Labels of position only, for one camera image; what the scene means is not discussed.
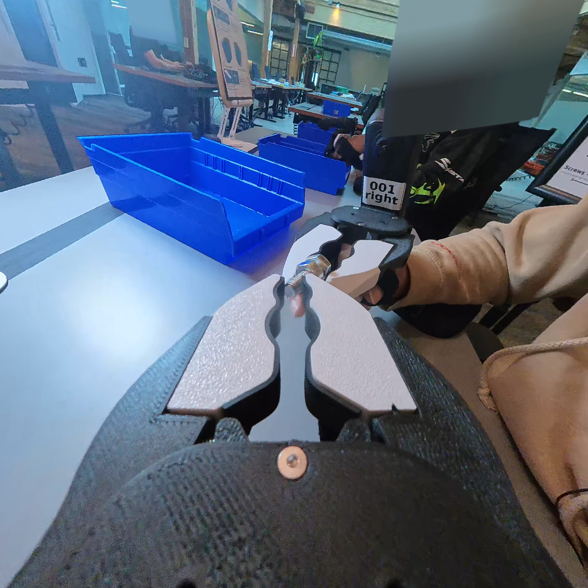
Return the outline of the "person's right hand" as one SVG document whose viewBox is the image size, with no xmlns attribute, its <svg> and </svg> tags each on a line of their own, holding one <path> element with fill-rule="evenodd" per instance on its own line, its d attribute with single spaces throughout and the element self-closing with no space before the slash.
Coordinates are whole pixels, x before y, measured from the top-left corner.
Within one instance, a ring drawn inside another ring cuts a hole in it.
<svg viewBox="0 0 588 588">
<path fill-rule="evenodd" d="M 290 298 L 290 310 L 295 318 L 301 318 L 305 314 L 305 298 L 304 294 L 298 293 L 294 297 Z M 370 290 L 361 294 L 357 301 L 360 302 L 363 307 L 369 309 L 376 306 L 383 298 L 383 291 L 380 287 L 375 286 Z"/>
</svg>

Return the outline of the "silver hex nut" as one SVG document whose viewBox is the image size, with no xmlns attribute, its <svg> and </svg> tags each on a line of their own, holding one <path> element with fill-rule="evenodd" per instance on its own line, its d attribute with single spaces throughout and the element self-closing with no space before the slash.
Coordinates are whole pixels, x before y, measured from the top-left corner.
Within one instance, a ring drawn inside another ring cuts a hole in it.
<svg viewBox="0 0 588 588">
<path fill-rule="evenodd" d="M 310 255 L 298 264 L 296 275 L 315 275 L 325 281 L 331 271 L 331 262 L 322 254 Z"/>
</svg>

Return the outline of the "framed marker poster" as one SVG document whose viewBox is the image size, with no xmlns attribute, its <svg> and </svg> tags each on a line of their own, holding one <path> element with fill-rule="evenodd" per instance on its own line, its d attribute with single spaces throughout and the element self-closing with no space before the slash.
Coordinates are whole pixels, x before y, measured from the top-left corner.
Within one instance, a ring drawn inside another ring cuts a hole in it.
<svg viewBox="0 0 588 588">
<path fill-rule="evenodd" d="M 542 206 L 574 205 L 587 195 L 587 118 L 526 188 Z"/>
</svg>

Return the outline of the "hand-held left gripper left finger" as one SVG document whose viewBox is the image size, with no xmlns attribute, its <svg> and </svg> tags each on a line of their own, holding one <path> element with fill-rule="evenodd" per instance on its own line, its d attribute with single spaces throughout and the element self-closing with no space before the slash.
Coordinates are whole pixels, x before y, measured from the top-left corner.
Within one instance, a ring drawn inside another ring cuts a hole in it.
<svg viewBox="0 0 588 588">
<path fill-rule="evenodd" d="M 270 275 L 210 319 L 167 404 L 171 414 L 222 414 L 273 392 L 279 373 L 273 317 L 283 277 Z"/>
</svg>

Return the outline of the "wooden desk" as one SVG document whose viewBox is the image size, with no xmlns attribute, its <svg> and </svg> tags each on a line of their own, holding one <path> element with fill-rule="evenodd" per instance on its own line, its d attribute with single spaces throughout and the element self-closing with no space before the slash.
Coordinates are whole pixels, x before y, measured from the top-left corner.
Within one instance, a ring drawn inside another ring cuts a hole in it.
<svg viewBox="0 0 588 588">
<path fill-rule="evenodd" d="M 96 79 L 88 75 L 62 70 L 43 63 L 26 61 L 22 65 L 2 64 L 1 80 L 24 81 L 27 83 L 32 99 L 31 103 L 36 108 L 40 125 L 48 140 L 60 172 L 70 173 L 74 171 L 61 130 L 53 113 L 45 84 L 95 84 Z"/>
<path fill-rule="evenodd" d="M 294 115 L 294 123 L 313 122 L 319 125 L 322 129 L 328 128 L 344 128 L 344 129 L 360 129 L 364 128 L 364 123 L 356 116 L 349 116 L 347 118 L 333 118 L 322 114 L 322 105 L 311 105 L 303 103 L 300 105 L 291 105 L 289 107 L 290 113 Z"/>
<path fill-rule="evenodd" d="M 219 97 L 217 84 L 117 63 L 114 69 L 124 78 L 126 101 L 150 114 L 151 132 L 187 132 L 196 122 L 198 136 L 212 133 L 210 101 Z"/>
</svg>

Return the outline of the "person's right forearm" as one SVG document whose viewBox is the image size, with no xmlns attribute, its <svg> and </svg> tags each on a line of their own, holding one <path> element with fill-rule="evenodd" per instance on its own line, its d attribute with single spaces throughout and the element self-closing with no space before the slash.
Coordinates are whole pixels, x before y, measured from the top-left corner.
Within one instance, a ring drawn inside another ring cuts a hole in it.
<svg viewBox="0 0 588 588">
<path fill-rule="evenodd" d="M 410 286 L 397 307 L 580 299 L 587 294 L 587 199 L 424 241 L 407 266 Z"/>
</svg>

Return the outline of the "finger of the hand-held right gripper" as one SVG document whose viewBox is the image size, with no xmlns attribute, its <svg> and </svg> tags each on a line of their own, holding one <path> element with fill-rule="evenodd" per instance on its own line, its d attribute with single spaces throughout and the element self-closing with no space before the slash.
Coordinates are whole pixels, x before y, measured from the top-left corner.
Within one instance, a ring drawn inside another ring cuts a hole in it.
<svg viewBox="0 0 588 588">
<path fill-rule="evenodd" d="M 324 245 L 341 238 L 342 233 L 327 224 L 319 224 L 306 232 L 292 244 L 283 266 L 283 277 L 292 278 L 295 276 L 297 267 L 303 261 L 314 254 L 319 254 Z"/>
<path fill-rule="evenodd" d="M 382 240 L 358 240 L 353 245 L 344 243 L 338 266 L 328 275 L 328 283 L 355 300 L 376 286 L 380 265 L 393 251 L 394 244 Z"/>
</svg>

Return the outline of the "row of wooden desks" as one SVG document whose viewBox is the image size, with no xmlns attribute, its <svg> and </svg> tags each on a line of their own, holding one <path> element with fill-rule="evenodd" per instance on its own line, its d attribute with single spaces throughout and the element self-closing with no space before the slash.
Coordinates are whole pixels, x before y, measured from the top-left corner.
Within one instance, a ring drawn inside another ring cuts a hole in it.
<svg viewBox="0 0 588 588">
<path fill-rule="evenodd" d="M 271 80 L 251 80 L 254 104 L 248 107 L 247 116 L 250 127 L 256 120 L 284 119 L 290 104 L 298 104 L 313 90 L 304 85 L 291 85 Z"/>
</svg>

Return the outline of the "cardboard instruction board stand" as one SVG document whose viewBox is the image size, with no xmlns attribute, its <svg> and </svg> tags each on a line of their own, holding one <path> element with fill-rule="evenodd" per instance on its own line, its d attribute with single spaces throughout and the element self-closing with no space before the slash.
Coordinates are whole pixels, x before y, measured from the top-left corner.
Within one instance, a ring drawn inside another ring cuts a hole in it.
<svg viewBox="0 0 588 588">
<path fill-rule="evenodd" d="M 210 1 L 207 24 L 223 104 L 217 137 L 225 145 L 251 152 L 256 149 L 255 144 L 236 138 L 243 109 L 254 103 L 238 2 Z"/>
</svg>

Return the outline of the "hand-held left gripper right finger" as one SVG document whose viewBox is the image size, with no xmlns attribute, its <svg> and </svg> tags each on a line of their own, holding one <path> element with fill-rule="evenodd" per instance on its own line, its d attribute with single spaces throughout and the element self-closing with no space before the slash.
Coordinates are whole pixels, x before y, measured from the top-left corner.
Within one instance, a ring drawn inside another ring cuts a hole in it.
<svg viewBox="0 0 588 588">
<path fill-rule="evenodd" d="M 361 414 L 417 406 L 374 319 L 355 299 L 314 275 L 306 319 L 318 320 L 307 350 L 307 376 L 321 393 Z"/>
</svg>

